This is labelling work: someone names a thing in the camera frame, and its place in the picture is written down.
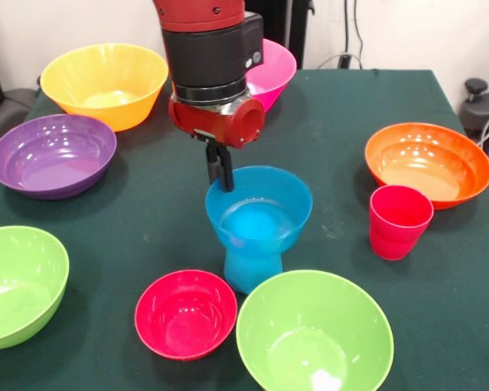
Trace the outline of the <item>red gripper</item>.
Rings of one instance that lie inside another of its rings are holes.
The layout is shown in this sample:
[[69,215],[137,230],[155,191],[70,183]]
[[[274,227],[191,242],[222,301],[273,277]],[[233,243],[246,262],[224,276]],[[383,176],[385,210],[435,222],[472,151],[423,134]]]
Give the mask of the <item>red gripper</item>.
[[223,191],[233,191],[231,153],[227,147],[241,149],[259,137],[266,117],[262,103],[245,95],[223,105],[194,106],[172,95],[168,110],[178,129],[194,138],[212,140],[205,148],[209,182],[219,178]]

